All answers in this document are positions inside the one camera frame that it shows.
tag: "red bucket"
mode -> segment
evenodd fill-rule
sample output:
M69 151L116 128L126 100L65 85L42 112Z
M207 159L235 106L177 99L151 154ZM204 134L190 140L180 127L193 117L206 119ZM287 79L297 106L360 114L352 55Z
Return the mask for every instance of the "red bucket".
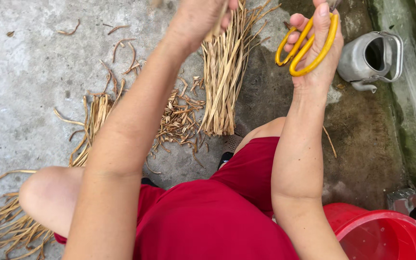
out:
M416 260L416 220L391 210L345 204L324 212L350 260Z

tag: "yellow scissors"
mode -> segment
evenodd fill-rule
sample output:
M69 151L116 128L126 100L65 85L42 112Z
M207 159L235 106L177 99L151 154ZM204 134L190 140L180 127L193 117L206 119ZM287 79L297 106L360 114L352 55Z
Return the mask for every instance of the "yellow scissors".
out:
M309 72L311 72L313 69L315 69L321 62L322 60L325 58L325 56L327 55L328 51L330 50L330 48L332 47L333 41L335 39L335 36L337 35L337 28L338 28L338 20L339 17L337 14L332 14L333 10L337 7L337 5L339 4L341 0L337 0L337 1L333 1L333 6L330 7L330 29L328 32L328 36L327 36L327 40L325 41L324 47L322 48L322 50L320 51L319 55L317 55L317 58L311 62L307 67L305 67L304 69L300 70L300 71L296 71L296 66L298 65L298 62L301 61L301 59L303 58L304 54L306 54L306 52L309 50L309 48L311 48L313 42L314 42L314 34L311 36L311 38L309 38L309 40L307 41L307 43L303 46L303 48L301 48L301 50L298 52L298 54L295 56L296 52L298 51L299 47L301 46L301 44L303 43L303 40L306 38L307 34L309 33L309 31L312 28L313 25L313 17L311 17L311 19L309 19L309 21L307 22L306 26L304 27L303 32L301 32L301 35L299 36L297 42L294 44L292 50L289 52L288 56L285 58L285 60L283 62L280 61L280 54L282 53L283 47L285 46L288 37L290 36L290 34L294 31L297 30L296 27L292 27L290 29L290 31L285 35L285 38L283 38L282 42L279 45L279 48L277 48L277 51L275 53L275 63L279 66L283 66L285 64L287 64L290 60L292 61L292 63L290 64L290 74L293 77L300 77L300 76L304 76L306 74L308 74Z

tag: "right hand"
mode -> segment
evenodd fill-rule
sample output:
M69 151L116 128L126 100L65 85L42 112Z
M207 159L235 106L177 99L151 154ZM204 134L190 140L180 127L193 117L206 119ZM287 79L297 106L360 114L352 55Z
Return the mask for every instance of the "right hand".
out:
M313 3L316 7L313 19L314 25L313 28L309 31L307 38L303 41L302 46L313 34L315 34L315 39L309 51L298 63L296 71L303 69L312 61L314 61L327 40L327 35L330 27L328 3L326 3L325 0L313 0ZM333 14L339 15L337 10L334 10ZM299 13L292 15L290 18L290 24L296 27L298 31L302 31L308 21L309 19L305 18L302 14ZM294 44L299 38L299 35L299 32L293 32L290 34L287 44L284 47L286 52L292 50ZM318 87L319 89L324 90L326 93L335 75L343 44L344 40L341 33L341 22L338 21L337 34L330 51L327 53L327 56L325 56L323 61L310 73L301 77L292 78L295 90L299 89L305 91L315 91L316 87Z
M229 2L227 12L221 20L221 31L224 32L231 22L231 10L239 7L238 0L181 0L168 33L183 40L191 52L196 51L215 25L226 1Z

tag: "skin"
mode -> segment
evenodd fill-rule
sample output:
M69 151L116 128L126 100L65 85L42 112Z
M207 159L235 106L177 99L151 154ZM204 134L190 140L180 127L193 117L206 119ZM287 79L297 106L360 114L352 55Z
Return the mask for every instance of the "skin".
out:
M164 39L96 137L85 169L45 168L21 187L23 209L42 225L68 237L64 260L132 258L142 167L155 129L182 62L200 46L224 1L181 1ZM314 0L317 9L312 33L316 37L299 67L310 63L325 43L330 18L324 2ZM229 9L236 8L237 2L230 0ZM321 8L326 11L323 16L319 15ZM222 18L222 30L229 21L230 12ZM307 19L295 14L290 23L301 30ZM321 201L321 131L327 91L343 46L340 28L322 63L309 74L292 79L295 89L287 118L253 130L236 150L254 138L280 137L271 179L272 203L277 223L302 260L347 259ZM286 51L298 35L290 36Z

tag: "left hand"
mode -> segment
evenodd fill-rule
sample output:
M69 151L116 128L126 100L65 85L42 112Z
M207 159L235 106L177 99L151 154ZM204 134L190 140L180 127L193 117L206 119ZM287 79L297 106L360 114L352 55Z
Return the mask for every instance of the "left hand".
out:
M221 31L224 32L231 22L231 10L239 7L238 0L181 0L168 28L167 37L178 42L182 40L191 52L196 51L215 25L226 1L229 4L221 21Z

